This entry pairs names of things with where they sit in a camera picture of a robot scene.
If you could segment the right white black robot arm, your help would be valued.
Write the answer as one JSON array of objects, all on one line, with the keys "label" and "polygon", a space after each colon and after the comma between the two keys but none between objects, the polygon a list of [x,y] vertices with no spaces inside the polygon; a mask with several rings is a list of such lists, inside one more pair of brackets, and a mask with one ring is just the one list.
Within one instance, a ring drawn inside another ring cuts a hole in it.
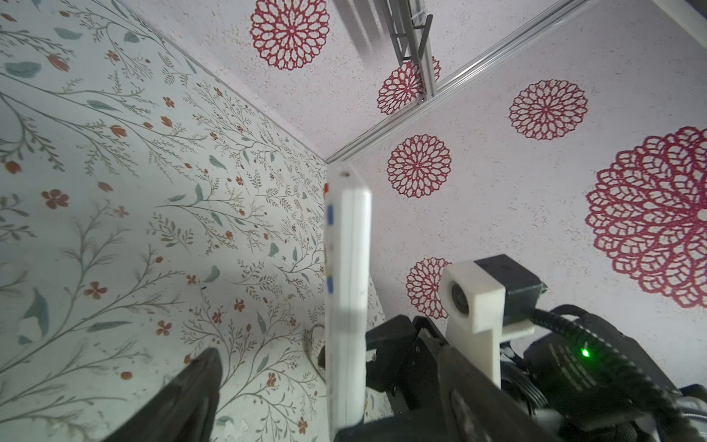
[{"label": "right white black robot arm", "polygon": [[681,390],[635,342],[564,305],[535,311],[546,335],[501,365],[493,385],[429,318],[398,316],[366,334],[366,384],[393,414],[334,433],[337,441],[703,441],[700,385]]}]

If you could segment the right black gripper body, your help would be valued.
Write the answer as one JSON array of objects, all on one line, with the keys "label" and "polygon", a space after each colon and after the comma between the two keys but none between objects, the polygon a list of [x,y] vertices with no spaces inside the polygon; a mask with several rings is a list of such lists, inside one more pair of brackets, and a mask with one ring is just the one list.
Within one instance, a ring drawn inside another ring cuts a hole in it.
[{"label": "right black gripper body", "polygon": [[325,370],[328,410],[363,412],[366,392],[385,394],[395,412],[440,412],[436,357],[423,335],[441,336],[427,318],[399,315],[371,330],[361,316],[326,322],[319,364]]}]

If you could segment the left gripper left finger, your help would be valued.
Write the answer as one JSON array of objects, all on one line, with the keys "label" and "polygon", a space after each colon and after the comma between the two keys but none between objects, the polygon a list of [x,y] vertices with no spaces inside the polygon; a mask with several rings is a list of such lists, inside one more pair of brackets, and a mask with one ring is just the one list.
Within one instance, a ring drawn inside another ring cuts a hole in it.
[{"label": "left gripper left finger", "polygon": [[207,348],[106,442],[202,442],[215,424],[222,362]]}]

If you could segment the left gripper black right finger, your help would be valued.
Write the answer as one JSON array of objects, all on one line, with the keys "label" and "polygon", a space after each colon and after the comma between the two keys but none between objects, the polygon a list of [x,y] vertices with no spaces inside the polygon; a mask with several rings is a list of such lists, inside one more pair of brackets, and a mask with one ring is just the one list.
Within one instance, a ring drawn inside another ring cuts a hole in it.
[{"label": "left gripper black right finger", "polygon": [[438,368],[440,412],[394,412],[341,431],[336,441],[551,441],[446,339],[423,335]]}]

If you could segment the white remote control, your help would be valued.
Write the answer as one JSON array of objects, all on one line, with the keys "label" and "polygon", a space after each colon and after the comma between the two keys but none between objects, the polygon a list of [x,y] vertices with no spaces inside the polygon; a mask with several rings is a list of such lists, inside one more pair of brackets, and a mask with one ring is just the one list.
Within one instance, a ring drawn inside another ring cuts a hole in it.
[{"label": "white remote control", "polygon": [[325,375],[332,441],[366,410],[366,326],[372,193],[349,162],[331,163],[324,190]]}]

